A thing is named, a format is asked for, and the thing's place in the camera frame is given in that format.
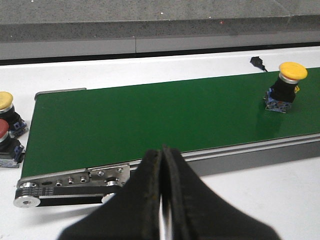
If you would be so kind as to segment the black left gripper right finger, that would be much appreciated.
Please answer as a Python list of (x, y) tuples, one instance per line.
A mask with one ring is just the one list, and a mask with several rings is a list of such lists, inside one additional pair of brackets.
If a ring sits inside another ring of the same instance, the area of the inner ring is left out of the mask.
[(212, 191), (176, 148), (163, 147), (161, 187), (167, 240), (280, 239)]

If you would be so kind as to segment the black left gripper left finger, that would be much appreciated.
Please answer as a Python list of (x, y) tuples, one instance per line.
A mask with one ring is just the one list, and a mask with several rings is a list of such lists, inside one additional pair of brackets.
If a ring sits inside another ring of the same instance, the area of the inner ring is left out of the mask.
[(61, 240), (158, 240), (162, 154), (148, 150), (110, 200), (65, 228)]

